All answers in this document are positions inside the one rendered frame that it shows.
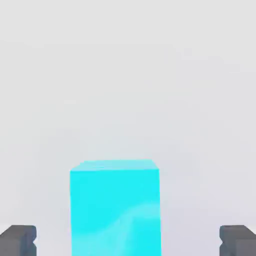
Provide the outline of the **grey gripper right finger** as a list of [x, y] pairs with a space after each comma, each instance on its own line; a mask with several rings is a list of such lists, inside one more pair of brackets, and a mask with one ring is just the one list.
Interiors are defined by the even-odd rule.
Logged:
[[222, 225], [219, 256], [256, 256], [256, 234], [245, 225]]

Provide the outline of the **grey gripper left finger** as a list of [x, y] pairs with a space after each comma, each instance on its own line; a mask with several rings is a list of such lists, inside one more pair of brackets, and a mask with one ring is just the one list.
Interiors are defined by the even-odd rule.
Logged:
[[34, 225], [11, 225], [0, 234], [0, 256], [37, 256]]

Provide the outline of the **small cyan cube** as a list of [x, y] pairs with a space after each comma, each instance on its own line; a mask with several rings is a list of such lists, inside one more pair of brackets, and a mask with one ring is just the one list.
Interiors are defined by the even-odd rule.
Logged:
[[85, 161], [70, 171], [69, 191], [71, 256], [162, 256], [152, 160]]

